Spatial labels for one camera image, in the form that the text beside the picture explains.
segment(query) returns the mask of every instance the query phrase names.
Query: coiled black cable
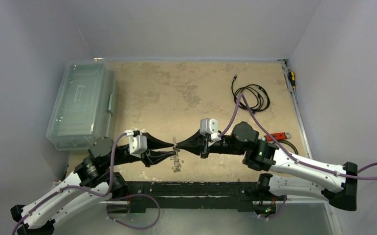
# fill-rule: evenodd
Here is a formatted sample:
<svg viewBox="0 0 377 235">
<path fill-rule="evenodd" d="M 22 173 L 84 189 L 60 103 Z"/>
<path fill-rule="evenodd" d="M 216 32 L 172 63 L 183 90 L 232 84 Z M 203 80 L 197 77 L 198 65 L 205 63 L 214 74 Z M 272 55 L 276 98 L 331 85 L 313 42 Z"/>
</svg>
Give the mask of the coiled black cable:
<svg viewBox="0 0 377 235">
<path fill-rule="evenodd" d="M 231 93 L 233 94 L 234 103 L 237 102 L 237 95 L 239 93 L 243 93 L 244 90 L 248 90 L 254 95 L 254 97 L 256 98 L 256 101 L 257 101 L 256 105 L 250 107 L 250 109 L 252 110 L 253 113 L 264 111 L 269 107 L 270 99 L 269 99 L 269 96 L 267 95 L 266 90 L 263 87 L 261 87 L 257 84 L 250 84 L 250 85 L 247 85 L 245 87 L 240 87 L 236 91 L 234 91 L 233 84 L 234 84 L 234 81 L 236 81 L 236 78 L 237 78 L 237 74 L 234 75 L 233 82 L 231 83 Z M 264 97 L 261 95 L 261 93 L 264 96 L 266 96 L 267 102 L 266 102 L 265 107 L 263 107 L 265 100 L 264 100 Z M 241 108 L 243 110 L 247 110 L 246 105 L 243 104 L 242 102 L 240 102 L 239 108 Z"/>
<path fill-rule="evenodd" d="M 291 142 L 289 142 L 289 141 L 287 141 L 287 140 L 280 140 L 280 141 L 278 141 L 278 142 L 279 142 L 279 143 L 283 143 L 283 144 L 288 145 L 289 147 L 291 147 L 291 148 L 293 149 L 293 151 L 294 151 L 294 153 L 295 153 L 296 155 L 299 155 L 298 149 L 296 148 L 295 145 L 293 145 L 293 143 L 291 143 Z"/>
</svg>

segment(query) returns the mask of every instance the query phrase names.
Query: white wall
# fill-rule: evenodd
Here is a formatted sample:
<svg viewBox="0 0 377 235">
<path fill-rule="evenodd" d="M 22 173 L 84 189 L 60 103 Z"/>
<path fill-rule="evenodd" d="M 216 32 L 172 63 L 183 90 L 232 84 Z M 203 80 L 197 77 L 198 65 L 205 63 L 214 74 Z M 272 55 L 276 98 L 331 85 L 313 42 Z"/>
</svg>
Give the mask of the white wall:
<svg viewBox="0 0 377 235">
<path fill-rule="evenodd" d="M 62 0 L 0 1 L 0 234 L 10 208 L 60 178 L 67 154 L 46 140 L 67 59 L 91 58 Z"/>
<path fill-rule="evenodd" d="M 377 162 L 377 0 L 323 0 L 289 64 L 313 157 Z M 358 181 L 358 210 L 338 217 L 345 235 L 377 234 L 377 181 Z"/>
<path fill-rule="evenodd" d="M 69 0 L 95 57 L 289 58 L 320 0 Z"/>
</svg>

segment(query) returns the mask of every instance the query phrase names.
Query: red tool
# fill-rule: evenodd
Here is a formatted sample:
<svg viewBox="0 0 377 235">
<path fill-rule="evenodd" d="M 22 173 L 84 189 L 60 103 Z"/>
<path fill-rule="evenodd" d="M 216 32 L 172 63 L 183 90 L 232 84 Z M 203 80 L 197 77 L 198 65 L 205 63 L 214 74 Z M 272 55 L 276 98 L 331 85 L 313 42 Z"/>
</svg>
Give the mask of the red tool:
<svg viewBox="0 0 377 235">
<path fill-rule="evenodd" d="M 286 140 L 286 139 L 290 139 L 292 137 L 292 134 L 290 134 L 289 132 L 280 132 L 280 133 L 273 133 L 271 134 L 277 141 L 281 141 L 281 140 Z M 272 138 L 270 138 L 269 136 L 262 136 L 260 137 L 259 139 L 263 140 L 263 141 L 271 141 Z"/>
</svg>

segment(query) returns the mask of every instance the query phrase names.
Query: stained wooden board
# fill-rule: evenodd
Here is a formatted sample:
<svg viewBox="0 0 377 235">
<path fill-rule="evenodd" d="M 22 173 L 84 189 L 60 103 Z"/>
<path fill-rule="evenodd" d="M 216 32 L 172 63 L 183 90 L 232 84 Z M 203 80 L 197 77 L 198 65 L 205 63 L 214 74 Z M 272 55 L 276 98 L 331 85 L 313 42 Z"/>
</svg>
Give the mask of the stained wooden board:
<svg viewBox="0 0 377 235">
<path fill-rule="evenodd" d="M 177 142 L 193 135 L 203 118 L 215 118 L 223 130 L 234 110 L 230 86 L 248 84 L 264 87 L 270 107 L 256 113 L 259 122 L 271 133 L 290 132 L 291 141 L 305 156 L 295 111 L 278 63 L 112 63 L 119 85 L 115 136 L 127 129 L 139 129 L 154 137 Z M 246 93 L 254 105 L 253 95 Z M 234 124 L 246 121 L 261 131 L 247 111 L 239 110 Z M 119 144 L 127 144 L 123 139 Z M 86 155 L 71 156 L 68 172 Z M 247 168 L 242 156 L 210 154 L 201 159 L 180 151 L 181 172 L 174 173 L 174 161 L 164 160 L 150 168 L 141 162 L 115 167 L 127 181 L 256 181 L 260 172 Z"/>
</svg>

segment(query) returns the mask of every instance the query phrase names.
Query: plastic storage box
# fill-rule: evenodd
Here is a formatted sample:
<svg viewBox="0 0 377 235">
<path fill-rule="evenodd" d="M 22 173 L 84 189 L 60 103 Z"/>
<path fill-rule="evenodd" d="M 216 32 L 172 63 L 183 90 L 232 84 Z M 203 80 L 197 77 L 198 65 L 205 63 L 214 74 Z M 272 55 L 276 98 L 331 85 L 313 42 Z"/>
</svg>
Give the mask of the plastic storage box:
<svg viewBox="0 0 377 235">
<path fill-rule="evenodd" d="M 117 99 L 115 72 L 105 60 L 68 63 L 46 137 L 58 150 L 89 149 L 113 136 Z"/>
</svg>

